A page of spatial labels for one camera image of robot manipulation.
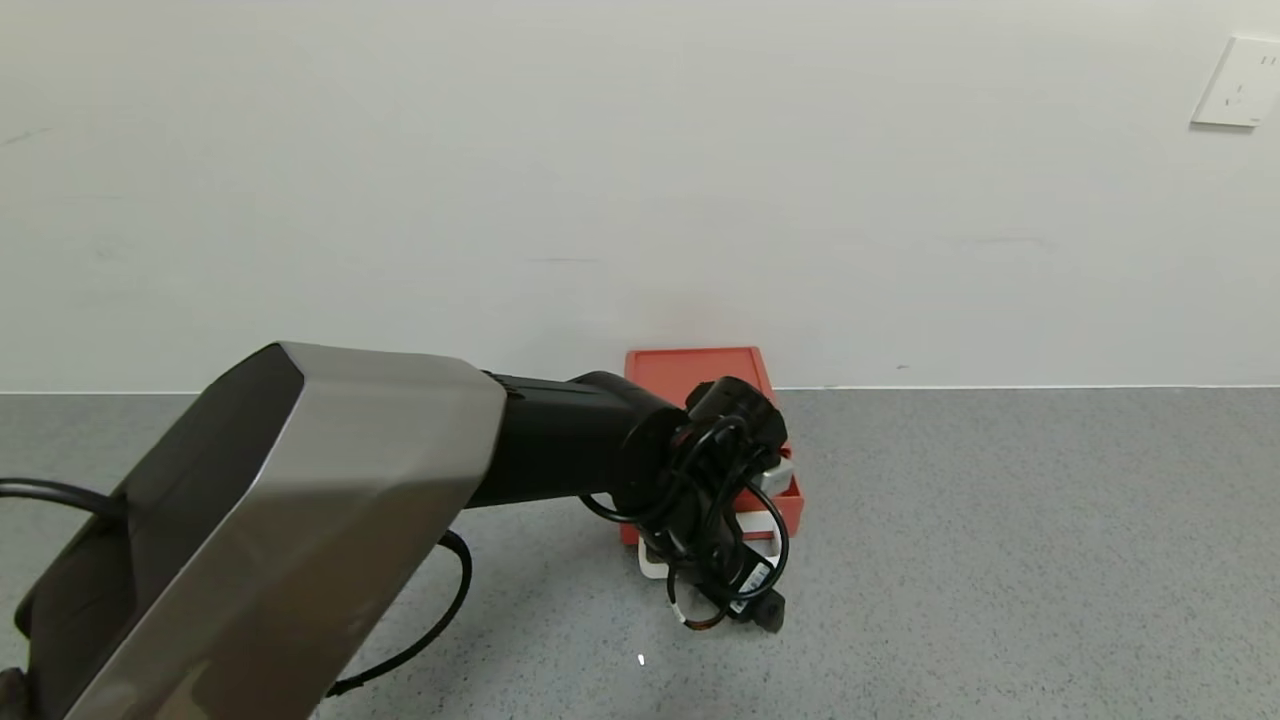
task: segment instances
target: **silver metal casing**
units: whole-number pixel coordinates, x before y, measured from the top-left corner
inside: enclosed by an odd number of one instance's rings
[[[480,370],[279,348],[302,386],[256,478],[65,717],[307,717],[483,479],[506,393]]]

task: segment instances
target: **black cylindrical joint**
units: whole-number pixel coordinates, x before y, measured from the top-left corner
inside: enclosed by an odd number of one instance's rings
[[[609,373],[570,382],[493,375],[507,405],[493,460],[467,507],[614,493],[620,510],[657,492],[684,410]]]

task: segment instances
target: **electrical socket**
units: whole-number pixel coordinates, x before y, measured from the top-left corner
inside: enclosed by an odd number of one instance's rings
[[[1280,41],[1233,37],[1192,122],[1257,127],[1280,95]]]

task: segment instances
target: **speckled floor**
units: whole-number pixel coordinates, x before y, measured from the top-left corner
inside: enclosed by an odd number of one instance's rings
[[[0,474],[108,488],[186,402],[0,396]],[[453,626],[316,717],[1280,716],[1280,391],[782,402],[809,505],[781,634],[678,626],[573,501],[467,511]],[[78,521],[0,503],[0,607]],[[456,575],[433,555],[353,666],[421,633]],[[0,628],[0,666],[23,657]]]

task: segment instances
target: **white wall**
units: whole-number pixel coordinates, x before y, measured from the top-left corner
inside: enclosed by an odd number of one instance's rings
[[[196,389],[274,338],[1280,382],[1280,115],[1188,128],[1233,32],[1280,3],[8,5],[0,389]]]

